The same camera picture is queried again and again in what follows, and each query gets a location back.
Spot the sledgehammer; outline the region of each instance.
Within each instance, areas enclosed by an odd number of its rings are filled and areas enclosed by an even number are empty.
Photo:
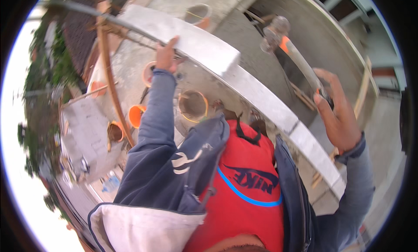
[[[308,80],[312,89],[324,97],[331,109],[334,108],[332,99],[325,91],[323,84],[316,76],[315,72],[306,62],[305,58],[296,49],[295,45],[287,37],[290,30],[289,21],[283,16],[277,16],[273,19],[270,25],[263,29],[264,39],[260,44],[261,50],[266,53],[273,54],[274,50],[279,47],[295,62],[302,74]]]

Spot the sleeve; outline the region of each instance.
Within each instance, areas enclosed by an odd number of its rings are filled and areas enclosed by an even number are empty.
[[[133,192],[145,186],[175,153],[173,96],[175,77],[155,69],[147,110],[141,117],[138,144],[128,152],[114,203],[129,204]]]
[[[336,156],[336,160],[347,165],[347,186],[337,211],[317,217],[318,236],[324,251],[341,251],[357,239],[374,193],[372,164],[364,132],[356,147]]]

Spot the man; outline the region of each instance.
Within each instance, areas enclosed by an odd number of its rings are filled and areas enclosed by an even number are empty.
[[[316,69],[330,83],[335,108],[315,95],[327,135],[347,165],[347,187],[338,210],[316,216],[285,142],[276,149],[265,124],[251,126],[231,111],[190,129],[174,144],[173,95],[178,37],[157,47],[147,111],[138,144],[129,151],[113,203],[89,214],[103,251],[339,251],[358,236],[372,202],[368,148],[336,75]]]

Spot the hair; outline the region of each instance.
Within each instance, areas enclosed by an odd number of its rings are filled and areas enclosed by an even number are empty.
[[[227,249],[224,249],[219,252],[270,252],[270,251],[258,245],[246,244],[246,245],[237,245],[237,246],[228,247]]]

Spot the construction site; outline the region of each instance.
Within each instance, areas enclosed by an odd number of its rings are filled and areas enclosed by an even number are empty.
[[[406,82],[399,50],[371,0],[39,2],[51,5],[80,22],[93,19],[90,25],[80,23],[88,31],[78,39],[91,41],[79,45],[83,55],[77,47],[70,50],[73,58],[83,57],[74,65],[85,91],[74,86],[71,99],[59,104],[61,173],[48,179],[86,251],[99,251],[88,214],[99,203],[113,202],[128,151],[138,143],[156,46],[174,35],[179,36],[175,57],[187,57],[174,74],[175,144],[183,142],[191,127],[212,117],[216,100],[237,115],[243,113],[246,123],[256,109],[273,144],[279,134],[288,145],[316,215],[337,210],[347,169],[334,160],[338,150],[328,140],[309,76],[312,68],[337,74],[364,130],[375,186],[360,235],[345,251],[364,251],[379,232],[406,161],[399,132]],[[280,30],[280,40],[288,40],[285,49],[266,33],[283,17],[289,23]],[[72,29],[65,28],[68,38]],[[204,102],[200,111],[185,107],[191,98]]]

